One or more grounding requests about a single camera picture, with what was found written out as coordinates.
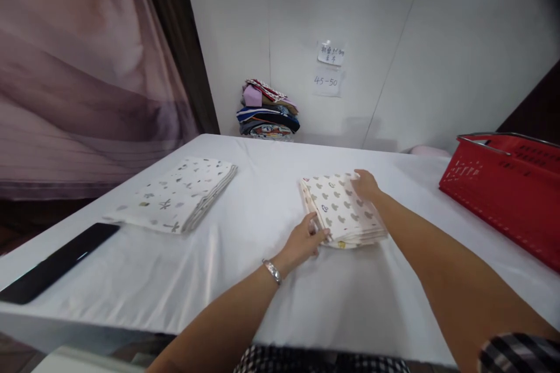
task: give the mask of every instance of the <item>bracelet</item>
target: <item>bracelet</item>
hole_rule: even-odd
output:
[[[274,277],[274,280],[278,283],[278,287],[282,284],[282,276],[280,275],[280,271],[274,266],[272,262],[268,259],[263,259],[262,263],[264,266],[270,271],[270,274]]]

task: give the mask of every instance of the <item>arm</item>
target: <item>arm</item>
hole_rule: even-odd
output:
[[[311,235],[310,213],[298,224],[282,251],[271,259],[283,279],[325,240],[328,229]],[[278,285],[261,265],[210,303],[154,360],[148,373],[231,372],[251,345]]]
[[[461,372],[474,372],[490,338],[523,332],[560,341],[560,334],[482,259],[383,193],[373,175],[356,170],[356,193],[376,207],[422,287]]]

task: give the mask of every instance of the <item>smartphone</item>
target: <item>smartphone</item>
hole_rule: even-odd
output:
[[[119,226],[96,223],[0,291],[0,301],[26,304],[113,236]]]

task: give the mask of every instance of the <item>paper sign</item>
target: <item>paper sign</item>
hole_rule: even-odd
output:
[[[313,90],[319,96],[340,97],[342,72],[335,68],[319,66],[312,76]]]
[[[331,45],[331,41],[317,43],[317,59],[323,63],[341,66],[344,62],[344,49]]]

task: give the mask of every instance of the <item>shirt sleeve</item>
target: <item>shirt sleeve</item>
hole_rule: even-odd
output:
[[[560,344],[523,333],[498,335],[478,357],[479,373],[560,372]]]

